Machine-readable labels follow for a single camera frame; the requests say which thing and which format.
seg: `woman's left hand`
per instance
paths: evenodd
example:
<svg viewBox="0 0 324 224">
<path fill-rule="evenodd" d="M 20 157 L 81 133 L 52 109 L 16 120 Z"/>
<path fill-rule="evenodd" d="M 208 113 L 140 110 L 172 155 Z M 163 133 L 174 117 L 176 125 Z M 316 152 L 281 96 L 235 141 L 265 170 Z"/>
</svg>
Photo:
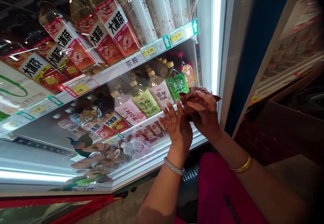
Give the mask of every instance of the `woman's left hand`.
<svg viewBox="0 0 324 224">
<path fill-rule="evenodd" d="M 178 99 L 176 103 L 178 107 L 178 116 L 172 104 L 167 102 L 169 111 L 166 107 L 162 107 L 165 119 L 161 117 L 158 117 L 158 119 L 168 131 L 171 145 L 187 156 L 192 142 L 192 128 L 183 113 L 182 105 Z"/>
</svg>

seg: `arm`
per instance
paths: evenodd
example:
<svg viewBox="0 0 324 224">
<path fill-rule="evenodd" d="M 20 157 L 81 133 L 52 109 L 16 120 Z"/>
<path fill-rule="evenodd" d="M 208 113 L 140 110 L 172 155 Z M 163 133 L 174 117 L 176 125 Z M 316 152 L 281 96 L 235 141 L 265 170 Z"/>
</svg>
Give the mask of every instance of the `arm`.
<svg viewBox="0 0 324 224">
<path fill-rule="evenodd" d="M 209 140 L 231 168 L 242 167 L 248 153 L 226 132 L 222 131 L 217 117 L 216 100 L 212 95 L 198 92 L 207 108 L 188 102 L 188 106 L 199 112 L 197 129 Z M 269 223 L 298 223 L 305 217 L 302 200 L 274 178 L 260 163 L 253 159 L 250 168 L 236 173 L 241 184 Z"/>
<path fill-rule="evenodd" d="M 178 116 L 171 103 L 162 110 L 165 120 L 159 117 L 171 139 L 167 158 L 171 164 L 183 169 L 192 142 L 192 129 L 185 120 L 182 106 L 177 100 Z M 145 198 L 135 223 L 173 223 L 181 176 L 163 164 L 151 190 Z"/>
</svg>

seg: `white tall bottle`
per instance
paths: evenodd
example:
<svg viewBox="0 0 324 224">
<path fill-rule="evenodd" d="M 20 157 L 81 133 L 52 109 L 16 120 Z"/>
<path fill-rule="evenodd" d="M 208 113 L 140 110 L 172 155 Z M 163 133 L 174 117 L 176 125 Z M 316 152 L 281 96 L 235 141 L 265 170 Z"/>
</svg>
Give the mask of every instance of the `white tall bottle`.
<svg viewBox="0 0 324 224">
<path fill-rule="evenodd" d="M 158 39 L 145 0 L 119 0 L 142 46 Z"/>
<path fill-rule="evenodd" d="M 175 29 L 169 0 L 145 0 L 156 33 L 161 36 Z"/>
<path fill-rule="evenodd" d="M 188 0 L 169 0 L 175 28 L 179 28 L 190 22 L 190 10 Z"/>
</svg>

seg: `brown cloth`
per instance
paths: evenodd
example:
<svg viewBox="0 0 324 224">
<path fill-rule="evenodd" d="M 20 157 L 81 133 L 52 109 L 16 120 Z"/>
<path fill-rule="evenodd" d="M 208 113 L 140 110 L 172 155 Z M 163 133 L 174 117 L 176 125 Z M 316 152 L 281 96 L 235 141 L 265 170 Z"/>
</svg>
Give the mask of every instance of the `brown cloth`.
<svg viewBox="0 0 324 224">
<path fill-rule="evenodd" d="M 187 106 L 187 102 L 199 103 L 200 105 L 207 107 L 205 101 L 197 95 L 197 91 L 201 91 L 207 95 L 212 95 L 206 88 L 203 87 L 190 87 L 189 92 L 181 92 L 179 93 L 180 100 L 182 105 L 184 106 L 183 112 L 189 118 L 190 121 L 201 120 L 199 113 L 193 108 Z M 213 95 L 216 99 L 216 102 L 221 100 L 221 97 Z"/>
</svg>

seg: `yellow-green bottle label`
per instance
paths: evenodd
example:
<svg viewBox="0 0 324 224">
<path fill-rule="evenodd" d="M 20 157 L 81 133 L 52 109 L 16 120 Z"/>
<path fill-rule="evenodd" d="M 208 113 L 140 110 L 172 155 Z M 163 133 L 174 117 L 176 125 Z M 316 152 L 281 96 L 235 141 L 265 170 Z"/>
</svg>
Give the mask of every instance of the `yellow-green bottle label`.
<svg viewBox="0 0 324 224">
<path fill-rule="evenodd" d="M 145 92 L 140 96 L 133 97 L 133 101 L 147 117 L 151 117 L 161 111 L 161 108 L 148 88 L 146 88 Z"/>
<path fill-rule="evenodd" d="M 183 74 L 183 72 L 181 72 L 179 75 L 177 75 L 176 77 L 173 78 L 166 78 L 165 79 L 170 92 L 172 93 L 173 99 L 179 99 L 179 93 L 181 92 L 185 92 L 188 93 L 188 86 L 187 86 L 187 82 L 186 82 L 186 78 L 185 75 Z"/>
</svg>

